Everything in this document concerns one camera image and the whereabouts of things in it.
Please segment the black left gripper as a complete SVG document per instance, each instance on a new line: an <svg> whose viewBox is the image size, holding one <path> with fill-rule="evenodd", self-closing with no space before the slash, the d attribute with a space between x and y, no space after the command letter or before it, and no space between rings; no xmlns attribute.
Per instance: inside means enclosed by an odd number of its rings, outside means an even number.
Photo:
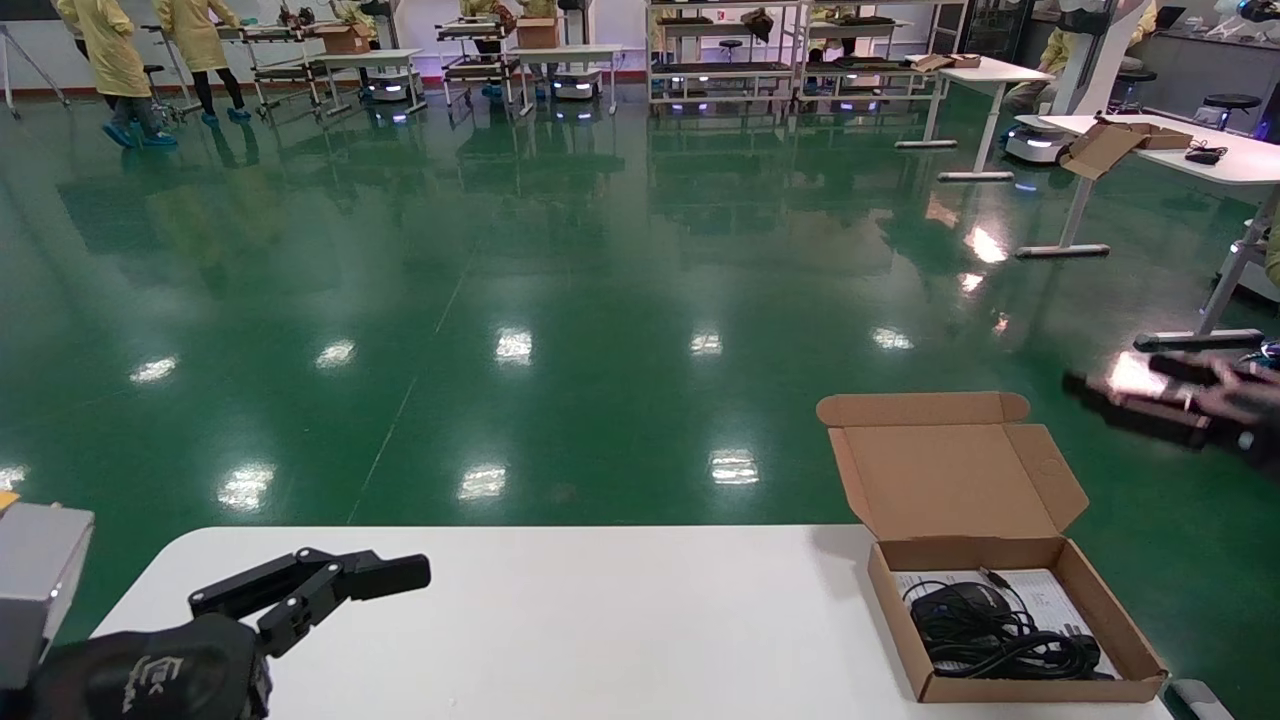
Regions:
<svg viewBox="0 0 1280 720"><path fill-rule="evenodd" d="M422 553L381 559L301 548L282 555L193 591L196 619L186 624L54 650L29 685L28 716L265 719L273 682L264 655L283 657L348 601L420 591L430 582ZM260 614L259 638L229 619L253 612Z"/></svg>

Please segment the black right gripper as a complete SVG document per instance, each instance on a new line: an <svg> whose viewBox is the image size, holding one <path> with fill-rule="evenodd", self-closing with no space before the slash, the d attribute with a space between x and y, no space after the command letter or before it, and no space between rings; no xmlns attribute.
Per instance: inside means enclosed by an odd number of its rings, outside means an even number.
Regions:
<svg viewBox="0 0 1280 720"><path fill-rule="evenodd" d="M1078 372L1065 372L1062 392L1108 427L1184 448L1215 437L1271 482L1279 480L1279 374L1260 364L1234 364L1198 354L1155 354L1148 369L1170 383L1193 386L1184 402L1112 389Z"/></svg>

